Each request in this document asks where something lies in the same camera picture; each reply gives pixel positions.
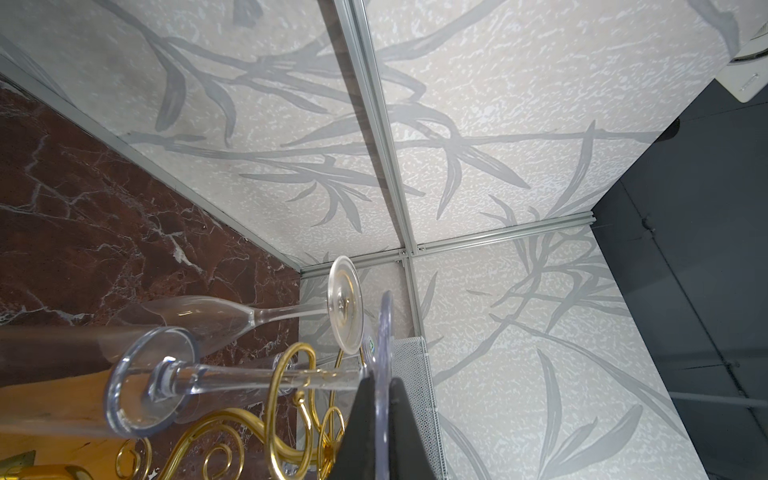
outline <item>glass stem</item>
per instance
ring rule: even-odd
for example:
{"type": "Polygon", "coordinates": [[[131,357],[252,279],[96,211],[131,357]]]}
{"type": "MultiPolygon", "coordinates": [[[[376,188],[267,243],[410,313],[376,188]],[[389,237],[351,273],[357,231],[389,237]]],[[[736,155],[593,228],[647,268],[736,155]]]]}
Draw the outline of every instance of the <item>glass stem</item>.
{"type": "Polygon", "coordinates": [[[253,317],[256,320],[257,325],[261,325],[262,323],[267,322],[274,322],[276,320],[296,318],[298,316],[327,314],[328,305],[325,302],[314,303],[313,305],[292,305],[282,306],[280,308],[253,310],[253,317]]]}
{"type": "MultiPolygon", "coordinates": [[[[274,370],[190,365],[175,362],[159,375],[159,393],[197,395],[229,390],[267,389],[274,370]]],[[[362,380],[358,369],[287,370],[279,388],[355,391],[362,380]]]]}

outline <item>gold spiral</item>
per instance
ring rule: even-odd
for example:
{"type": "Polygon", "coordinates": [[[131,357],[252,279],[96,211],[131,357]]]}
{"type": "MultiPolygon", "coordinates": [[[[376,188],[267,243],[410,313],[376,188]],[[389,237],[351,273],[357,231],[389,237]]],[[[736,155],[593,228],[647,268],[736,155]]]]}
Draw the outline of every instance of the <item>gold spiral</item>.
{"type": "MultiPolygon", "coordinates": [[[[279,397],[278,390],[280,382],[283,379],[283,375],[291,358],[298,352],[305,352],[307,354],[310,359],[310,369],[316,368],[316,355],[312,346],[308,343],[299,342],[288,347],[288,350],[286,350],[280,357],[280,361],[275,368],[275,373],[272,376],[272,381],[267,392],[266,404],[264,405],[264,420],[244,409],[224,409],[218,412],[209,413],[197,420],[184,432],[176,446],[174,446],[173,451],[170,453],[170,457],[165,466],[154,480],[171,480],[179,468],[181,459],[187,454],[192,444],[203,435],[211,432],[226,433],[234,441],[234,444],[237,447],[237,471],[232,477],[232,480],[238,480],[243,473],[245,448],[243,446],[243,440],[237,433],[237,430],[224,422],[232,422],[245,427],[264,444],[266,464],[270,469],[272,478],[276,478],[277,480],[302,480],[311,465],[316,466],[319,480],[327,478],[333,469],[334,462],[336,461],[336,453],[339,451],[341,440],[346,429],[341,410],[333,405],[336,398],[335,392],[331,392],[330,394],[329,408],[323,416],[322,421],[320,421],[320,417],[317,415],[315,390],[311,388],[311,385],[304,385],[306,392],[301,389],[296,391],[293,395],[293,404],[298,408],[304,423],[304,445],[306,445],[304,450],[297,450],[288,446],[276,433],[277,399],[279,397]],[[339,417],[340,422],[339,432],[335,438],[333,435],[335,430],[333,427],[334,416],[339,417]],[[313,447],[314,432],[317,432],[318,434],[316,447],[313,447]],[[296,473],[293,475],[286,475],[282,468],[284,462],[298,465],[296,473]]],[[[342,357],[343,352],[340,350],[339,356],[336,359],[336,368],[339,368],[342,357]]],[[[364,362],[362,359],[362,350],[360,352],[360,359],[364,362]]],[[[134,440],[126,441],[118,452],[114,467],[120,480],[129,480],[131,478],[133,480],[147,480],[150,464],[152,462],[152,445],[149,442],[149,439],[141,439],[140,441],[144,444],[143,458],[142,455],[137,452],[135,448],[136,442],[134,440]],[[120,465],[123,457],[127,453],[130,453],[133,457],[131,467],[132,472],[129,475],[123,473],[120,465]]],[[[232,468],[232,464],[232,448],[223,442],[217,443],[208,450],[204,457],[202,469],[203,480],[220,480],[227,474],[230,468],[232,468]],[[209,474],[208,463],[216,452],[225,454],[227,457],[226,466],[218,472],[209,474]]]]}

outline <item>metal mesh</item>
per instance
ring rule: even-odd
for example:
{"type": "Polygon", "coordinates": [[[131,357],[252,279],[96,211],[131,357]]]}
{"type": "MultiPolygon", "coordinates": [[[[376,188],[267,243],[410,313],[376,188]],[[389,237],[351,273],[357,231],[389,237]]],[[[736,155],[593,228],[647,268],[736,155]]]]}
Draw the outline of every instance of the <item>metal mesh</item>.
{"type": "Polygon", "coordinates": [[[429,368],[427,344],[423,337],[395,340],[392,343],[392,377],[401,378],[406,385],[413,416],[435,477],[447,479],[448,469],[440,436],[432,370],[429,368]]]}

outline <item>brown marble surface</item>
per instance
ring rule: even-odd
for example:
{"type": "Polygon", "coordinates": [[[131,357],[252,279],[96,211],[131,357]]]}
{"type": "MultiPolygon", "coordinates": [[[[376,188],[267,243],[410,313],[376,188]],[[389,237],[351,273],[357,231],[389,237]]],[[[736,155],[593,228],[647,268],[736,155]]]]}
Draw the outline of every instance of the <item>brown marble surface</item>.
{"type": "MultiPolygon", "coordinates": [[[[177,295],[288,306],[299,274],[0,77],[0,325],[99,325],[131,302],[177,295]]],[[[297,337],[297,319],[283,320],[204,360],[238,365],[297,337]]],[[[294,443],[295,409],[281,402],[278,433],[294,443]]],[[[187,426],[152,438],[153,470],[187,426]]],[[[267,478],[262,445],[243,438],[241,478],[267,478]]],[[[175,478],[200,478],[215,440],[201,439],[175,478]]]]}

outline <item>dark gray floor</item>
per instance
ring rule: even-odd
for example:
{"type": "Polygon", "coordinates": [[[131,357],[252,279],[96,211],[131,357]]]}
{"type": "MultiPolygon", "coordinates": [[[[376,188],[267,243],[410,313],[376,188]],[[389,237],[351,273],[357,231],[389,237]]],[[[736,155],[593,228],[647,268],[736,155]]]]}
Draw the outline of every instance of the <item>dark gray floor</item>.
{"type": "MultiPolygon", "coordinates": [[[[713,81],[594,208],[595,236],[672,392],[768,399],[768,89],[713,81]]],[[[768,478],[768,409],[676,400],[704,468],[768,478]]]]}

